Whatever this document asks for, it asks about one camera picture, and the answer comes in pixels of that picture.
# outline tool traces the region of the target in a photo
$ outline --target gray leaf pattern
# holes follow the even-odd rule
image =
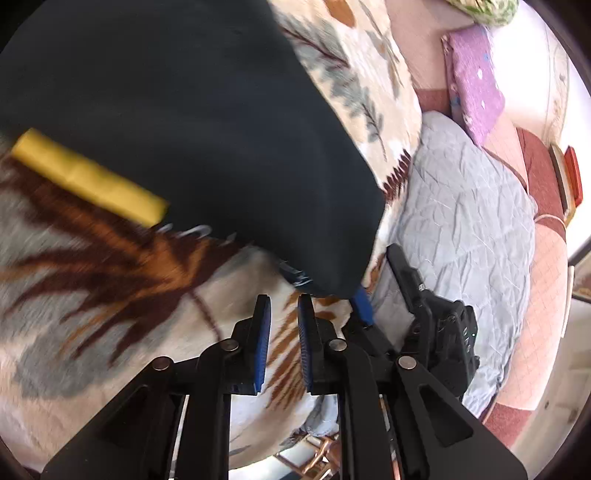
[[[275,17],[302,65],[308,71],[323,72],[321,80],[332,83],[330,95],[344,100],[352,118],[365,116],[368,142],[380,142],[386,161],[386,150],[381,138],[384,116],[377,112],[369,89],[361,86],[359,76],[351,68],[333,26],[325,20],[320,25],[314,25],[310,21],[303,23],[292,15],[278,11],[275,11]]]
[[[394,98],[398,98],[400,96],[400,87],[402,84],[400,81],[400,75],[398,74],[398,63],[400,62],[398,56],[394,53],[388,37],[380,32],[378,24],[369,8],[367,8],[361,0],[359,0],[359,5],[375,30],[375,32],[368,31],[366,33],[369,35],[369,38],[379,55],[388,62],[388,76],[390,77],[390,83],[392,84],[392,93],[394,94]]]

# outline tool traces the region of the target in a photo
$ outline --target patterned blanket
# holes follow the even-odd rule
[[[421,114],[382,0],[272,0],[282,32],[384,191],[364,285],[400,212]],[[0,436],[45,463],[151,359],[198,356],[272,301],[263,392],[236,397],[231,467],[277,452],[313,408],[299,366],[298,293],[270,257],[143,229],[0,160]],[[348,302],[316,299],[341,326]]]

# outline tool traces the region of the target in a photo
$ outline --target green floral pillow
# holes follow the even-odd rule
[[[517,13],[519,0],[447,0],[485,25],[507,25]]]

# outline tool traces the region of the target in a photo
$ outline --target metal screw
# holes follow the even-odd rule
[[[162,371],[170,367],[172,363],[173,361],[167,356],[159,356],[152,360],[152,368],[157,371]]]
[[[226,352],[233,352],[234,350],[237,350],[239,346],[240,344],[233,338],[226,338],[220,343],[220,347],[222,347],[222,350],[225,350]]]
[[[398,365],[405,370],[412,370],[417,366],[417,361],[411,356],[402,356],[398,359]]]
[[[329,342],[329,348],[335,352],[342,352],[347,348],[347,342],[341,338],[335,338]]]

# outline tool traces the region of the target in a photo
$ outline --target brown leaf pattern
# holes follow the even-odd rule
[[[0,182],[0,191],[10,190],[30,201],[33,208],[26,221],[43,228],[51,226],[86,241],[87,245],[45,250],[0,271],[0,281],[6,282],[49,270],[5,314],[40,295],[85,291],[88,295],[81,305],[64,315],[61,322],[97,308],[100,313],[74,330],[59,354],[65,353],[91,327],[98,325],[83,337],[73,352],[74,358],[115,325],[128,324],[112,352],[113,363],[126,348],[165,322],[180,300],[188,296],[221,339],[196,289],[238,253],[238,244],[139,228],[57,187],[19,162],[7,162],[13,174]]]
[[[299,329],[297,323],[297,300],[299,292],[295,291],[285,302],[284,311],[289,311],[284,323],[272,340],[274,345],[267,365],[272,365],[287,351],[266,385],[271,390],[271,399],[267,408],[287,410],[304,397],[306,386],[301,372]],[[334,312],[327,310],[341,300],[335,297],[313,299],[314,311],[318,318],[335,320]]]
[[[355,27],[355,16],[346,0],[324,0],[324,4],[329,9],[331,17],[349,28]]]
[[[404,150],[398,161],[398,166],[382,185],[387,204],[391,204],[400,198],[402,189],[406,186],[408,181],[408,172],[410,170],[411,162],[411,156],[406,150]]]

